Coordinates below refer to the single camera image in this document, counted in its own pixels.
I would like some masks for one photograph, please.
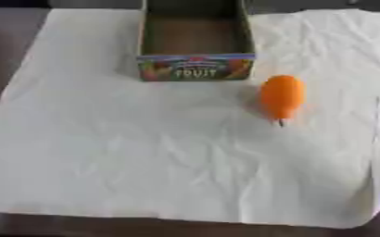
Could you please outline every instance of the orange fruit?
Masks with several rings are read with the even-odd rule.
[[[260,103],[271,119],[290,119],[304,102],[304,84],[289,75],[269,78],[260,87]]]

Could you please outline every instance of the printed fruit graphic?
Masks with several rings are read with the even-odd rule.
[[[260,103],[270,119],[290,119],[304,102],[304,84],[289,75],[269,78],[260,87]]]
[[[142,64],[143,77],[147,80],[153,81],[157,79],[157,73],[151,61],[146,61]]]
[[[248,59],[231,59],[228,64],[231,74],[225,77],[225,79],[239,78],[249,73],[250,60]]]

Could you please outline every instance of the white paper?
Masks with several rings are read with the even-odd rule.
[[[378,211],[380,13],[251,17],[250,80],[180,83],[136,79],[140,17],[50,13],[0,101],[0,212],[348,228]],[[252,107],[282,73],[307,86],[283,129]]]

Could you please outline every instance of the dark table surface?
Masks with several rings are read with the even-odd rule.
[[[0,9],[0,93],[6,87],[47,16],[47,9]],[[380,215],[351,230],[186,222],[151,218],[71,218],[0,214],[0,234],[88,236],[272,236],[380,237]]]

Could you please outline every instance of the box label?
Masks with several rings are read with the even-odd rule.
[[[139,56],[145,81],[243,80],[250,72],[254,56]]]

